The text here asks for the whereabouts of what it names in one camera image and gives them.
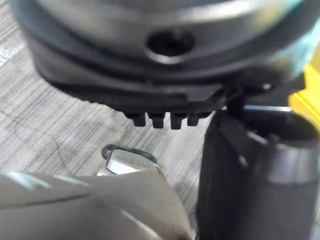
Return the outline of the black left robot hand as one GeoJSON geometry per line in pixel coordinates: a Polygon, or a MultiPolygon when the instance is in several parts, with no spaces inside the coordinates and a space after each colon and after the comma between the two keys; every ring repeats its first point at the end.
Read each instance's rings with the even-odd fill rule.
{"type": "MultiPolygon", "coordinates": [[[[173,64],[89,46],[31,49],[53,87],[162,128],[212,116],[200,167],[196,221],[202,240],[306,240],[320,181],[320,135],[272,105],[299,85],[312,51],[250,45],[173,64]]],[[[30,236],[46,240],[187,240],[189,221],[159,171],[87,177],[84,195],[40,206],[30,236]]]]}

